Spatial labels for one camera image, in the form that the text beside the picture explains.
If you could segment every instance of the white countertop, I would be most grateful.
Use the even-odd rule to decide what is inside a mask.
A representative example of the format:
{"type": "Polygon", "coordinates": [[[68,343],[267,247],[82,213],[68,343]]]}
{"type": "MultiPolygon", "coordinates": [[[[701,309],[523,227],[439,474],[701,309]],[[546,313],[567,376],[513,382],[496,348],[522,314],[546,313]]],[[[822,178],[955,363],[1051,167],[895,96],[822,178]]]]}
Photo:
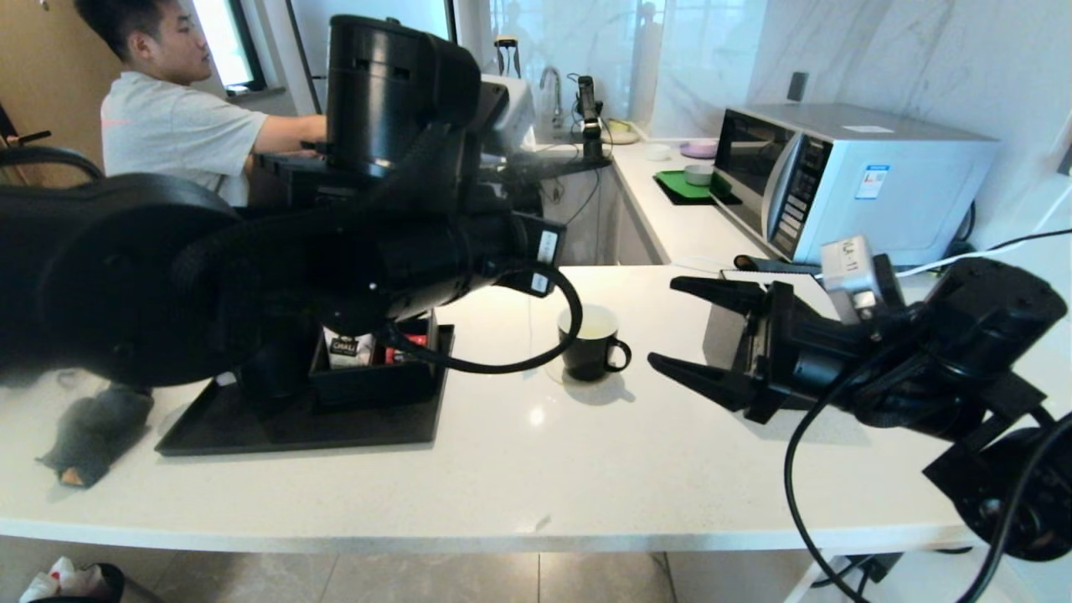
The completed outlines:
{"type": "Polygon", "coordinates": [[[667,144],[672,149],[667,161],[649,161],[645,143],[615,146],[612,156],[627,198],[637,208],[647,232],[657,238],[653,242],[662,263],[719,269],[732,268],[733,258],[742,253],[766,258],[761,247],[713,205],[670,203],[655,183],[655,173],[684,170],[694,163],[709,164],[712,160],[689,159],[679,152],[679,143],[667,144]]]}
{"type": "MultiPolygon", "coordinates": [[[[47,376],[31,392],[4,392],[0,533],[245,551],[798,548],[781,461],[800,413],[745,422],[645,361],[658,351],[702,362],[710,306],[670,291],[683,273],[568,268],[586,303],[619,314],[632,365],[580,387],[563,387],[547,369],[451,371],[433,445],[163,458],[152,447],[199,391],[193,385],[159,391],[151,432],[83,491],[33,459],[95,378],[68,391],[47,376]]],[[[551,347],[564,306],[492,288],[440,317],[458,326],[455,355],[501,363],[551,347]]],[[[972,540],[920,472],[943,442],[869,429],[837,411],[805,442],[798,496],[821,546],[972,540]]]]}

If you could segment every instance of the microwave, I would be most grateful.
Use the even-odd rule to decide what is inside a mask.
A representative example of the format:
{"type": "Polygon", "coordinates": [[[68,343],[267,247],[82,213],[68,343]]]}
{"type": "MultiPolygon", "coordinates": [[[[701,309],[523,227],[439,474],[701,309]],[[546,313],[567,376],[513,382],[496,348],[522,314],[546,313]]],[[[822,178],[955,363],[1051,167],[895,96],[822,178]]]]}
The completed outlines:
{"type": "Polygon", "coordinates": [[[940,260],[998,141],[847,104],[726,111],[710,193],[774,255],[821,263],[864,235],[896,266],[940,260]]]}

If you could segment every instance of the mug handle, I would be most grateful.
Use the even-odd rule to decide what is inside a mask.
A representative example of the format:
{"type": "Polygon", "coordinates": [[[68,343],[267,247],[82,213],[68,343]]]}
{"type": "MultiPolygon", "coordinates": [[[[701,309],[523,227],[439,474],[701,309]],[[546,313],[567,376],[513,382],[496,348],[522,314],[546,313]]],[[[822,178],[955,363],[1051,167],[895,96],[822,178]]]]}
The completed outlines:
{"type": "Polygon", "coordinates": [[[608,342],[608,345],[607,345],[607,359],[604,361],[604,365],[606,365],[606,367],[607,367],[607,372],[622,372],[623,370],[625,370],[626,368],[629,367],[629,363],[631,363],[631,362],[632,362],[632,350],[629,349],[629,345],[625,341],[622,341],[621,339],[617,339],[616,337],[612,338],[608,342]],[[625,364],[624,365],[622,365],[622,366],[614,366],[614,365],[610,364],[610,351],[613,348],[619,348],[623,352],[625,352],[625,364]]]}

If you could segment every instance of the cabinet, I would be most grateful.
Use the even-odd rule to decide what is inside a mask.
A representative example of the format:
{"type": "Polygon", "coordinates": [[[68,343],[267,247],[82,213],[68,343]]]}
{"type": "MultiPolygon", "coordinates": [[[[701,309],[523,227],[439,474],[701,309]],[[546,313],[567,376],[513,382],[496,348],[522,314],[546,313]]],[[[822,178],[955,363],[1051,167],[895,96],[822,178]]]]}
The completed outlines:
{"type": "Polygon", "coordinates": [[[604,167],[598,174],[583,172],[546,181],[544,215],[569,223],[559,261],[562,266],[661,263],[652,235],[643,227],[612,167],[604,167]]]}

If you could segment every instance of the sticker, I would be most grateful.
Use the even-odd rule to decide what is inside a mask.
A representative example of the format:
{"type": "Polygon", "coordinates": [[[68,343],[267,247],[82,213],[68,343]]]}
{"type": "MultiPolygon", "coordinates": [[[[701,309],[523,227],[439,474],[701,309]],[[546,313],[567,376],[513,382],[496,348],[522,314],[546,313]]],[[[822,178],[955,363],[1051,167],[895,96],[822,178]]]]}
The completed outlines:
{"type": "Polygon", "coordinates": [[[536,253],[536,261],[540,264],[550,264],[554,261],[554,248],[559,245],[559,234],[551,231],[544,231],[539,237],[539,251],[536,253]]]}
{"type": "Polygon", "coordinates": [[[878,198],[878,191],[890,174],[889,165],[868,165],[864,172],[864,180],[860,182],[857,198],[878,198]]]}
{"type": "Polygon", "coordinates": [[[547,293],[547,277],[544,275],[533,275],[533,291],[536,293],[547,293]]]}
{"type": "Polygon", "coordinates": [[[842,126],[846,130],[860,132],[861,134],[893,134],[893,130],[881,126],[842,126]]]}

